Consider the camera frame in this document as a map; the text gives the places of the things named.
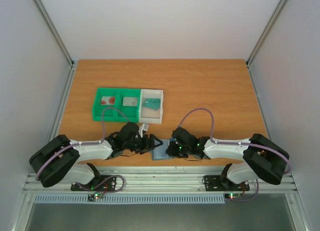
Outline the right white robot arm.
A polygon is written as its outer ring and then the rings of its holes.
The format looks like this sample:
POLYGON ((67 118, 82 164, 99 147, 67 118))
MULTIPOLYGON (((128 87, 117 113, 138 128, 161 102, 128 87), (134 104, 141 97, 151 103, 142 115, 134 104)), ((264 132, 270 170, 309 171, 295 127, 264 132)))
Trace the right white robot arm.
POLYGON ((289 154, 262 134, 255 133, 242 140, 197 138, 186 129, 178 127, 172 132, 166 154, 172 158, 197 160, 231 159, 214 184, 223 191, 233 191, 249 180, 261 179, 271 185, 279 185, 286 168, 289 154))

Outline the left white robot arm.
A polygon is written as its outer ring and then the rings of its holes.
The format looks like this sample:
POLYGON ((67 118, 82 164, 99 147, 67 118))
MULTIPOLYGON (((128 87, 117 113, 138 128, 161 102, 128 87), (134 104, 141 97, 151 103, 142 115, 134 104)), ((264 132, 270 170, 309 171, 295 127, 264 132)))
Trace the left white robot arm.
POLYGON ((106 179, 89 161, 115 159, 126 150, 142 155, 161 147, 164 142, 147 130, 147 124, 127 122, 120 131, 96 141, 76 141, 60 134, 33 154, 29 164, 45 188, 69 181, 82 190, 96 191, 106 179))

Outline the teal leather card holder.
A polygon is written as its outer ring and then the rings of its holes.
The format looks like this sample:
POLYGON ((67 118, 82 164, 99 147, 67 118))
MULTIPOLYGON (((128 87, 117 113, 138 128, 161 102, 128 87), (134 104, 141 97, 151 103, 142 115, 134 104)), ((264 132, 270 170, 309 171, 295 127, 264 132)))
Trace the teal leather card holder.
POLYGON ((153 161, 161 161, 161 160, 170 160, 173 157, 169 156, 166 153, 166 150, 169 148, 171 139, 162 139, 162 145, 156 147, 151 151, 151 158, 153 161))

